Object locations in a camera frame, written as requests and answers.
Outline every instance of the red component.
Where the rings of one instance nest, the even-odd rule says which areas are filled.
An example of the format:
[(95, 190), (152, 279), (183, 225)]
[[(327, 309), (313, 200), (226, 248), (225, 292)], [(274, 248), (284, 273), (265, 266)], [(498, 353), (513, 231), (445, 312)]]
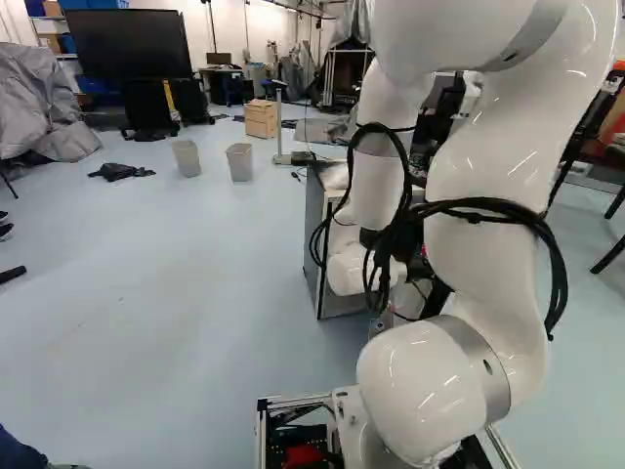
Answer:
[(293, 469), (306, 464), (323, 461), (323, 454), (313, 445), (301, 445), (286, 450), (287, 459), (284, 469)]

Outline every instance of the black screen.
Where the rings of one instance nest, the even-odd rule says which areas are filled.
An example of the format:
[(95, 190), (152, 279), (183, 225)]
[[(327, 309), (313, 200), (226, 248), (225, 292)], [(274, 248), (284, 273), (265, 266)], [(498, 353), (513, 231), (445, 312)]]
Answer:
[(67, 10), (87, 75), (184, 78), (192, 74), (183, 18), (175, 10)]

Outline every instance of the beige trash can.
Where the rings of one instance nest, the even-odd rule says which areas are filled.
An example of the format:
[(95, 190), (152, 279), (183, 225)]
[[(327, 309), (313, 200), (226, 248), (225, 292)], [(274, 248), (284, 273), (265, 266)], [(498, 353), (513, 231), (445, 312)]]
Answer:
[(230, 174), (236, 183), (251, 181), (254, 176), (252, 145), (234, 144), (226, 150)]
[(176, 155), (178, 169), (184, 176), (193, 178), (202, 172), (197, 155), (197, 145), (193, 140), (178, 140), (172, 143), (172, 150)]

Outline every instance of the blue jeans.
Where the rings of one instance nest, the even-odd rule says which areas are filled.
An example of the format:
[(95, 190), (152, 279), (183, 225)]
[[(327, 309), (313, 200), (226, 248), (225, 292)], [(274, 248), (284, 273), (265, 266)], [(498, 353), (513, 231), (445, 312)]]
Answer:
[(48, 458), (23, 445), (0, 425), (0, 469), (44, 469)]

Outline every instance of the black glove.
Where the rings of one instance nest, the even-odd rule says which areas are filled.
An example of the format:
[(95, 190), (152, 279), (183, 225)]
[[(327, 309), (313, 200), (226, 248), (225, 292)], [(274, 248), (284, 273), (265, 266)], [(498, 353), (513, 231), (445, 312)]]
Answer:
[(113, 181), (130, 178), (131, 176), (144, 178), (145, 176), (152, 176), (154, 174), (156, 174), (154, 171), (145, 169), (144, 167), (136, 168), (135, 166), (128, 166), (126, 164), (105, 163), (98, 171), (95, 173), (89, 173), (87, 176), (90, 178), (102, 176), (107, 181), (112, 183)]

